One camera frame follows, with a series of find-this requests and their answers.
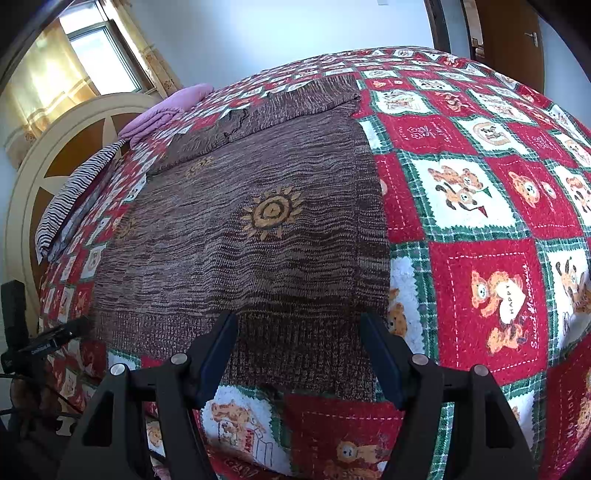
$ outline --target curtain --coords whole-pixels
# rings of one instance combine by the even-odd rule
[[[148,45],[131,14],[128,0],[100,0],[107,17],[112,19],[139,64],[144,69],[162,98],[172,95],[183,88],[178,77],[153,45]]]
[[[55,20],[25,53],[0,95],[0,142],[12,165],[20,166],[60,115],[98,94]]]

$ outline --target brown knit blanket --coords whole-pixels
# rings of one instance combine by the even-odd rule
[[[103,253],[97,337],[166,358],[233,310],[226,382],[373,399],[358,324],[389,250],[359,98],[328,77],[175,138]]]

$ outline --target red patchwork quilt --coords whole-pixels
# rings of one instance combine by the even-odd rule
[[[47,270],[41,327],[88,313],[93,278],[146,171],[173,135],[207,127],[328,75],[353,75],[391,243],[388,326],[441,365],[487,365],[539,466],[558,479],[591,433],[591,132],[538,92],[424,47],[346,51],[266,70],[208,96],[124,158],[71,245]],[[50,358],[80,408],[106,368],[154,365],[76,340]],[[402,421],[382,401],[222,385],[199,414],[228,478],[379,478]],[[431,478],[442,478],[453,406]],[[152,448],[163,448],[157,422]]]

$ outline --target cream headboard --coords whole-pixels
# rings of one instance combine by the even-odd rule
[[[117,132],[157,101],[142,93],[113,93],[81,103],[43,133],[18,169],[8,205],[4,264],[9,280],[25,284],[31,334],[37,332],[38,288],[46,267],[37,263],[33,247],[41,215],[78,165],[113,143]]]

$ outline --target wooden door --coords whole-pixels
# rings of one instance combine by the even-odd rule
[[[544,93],[544,50],[538,14],[525,0],[476,0],[485,63]]]

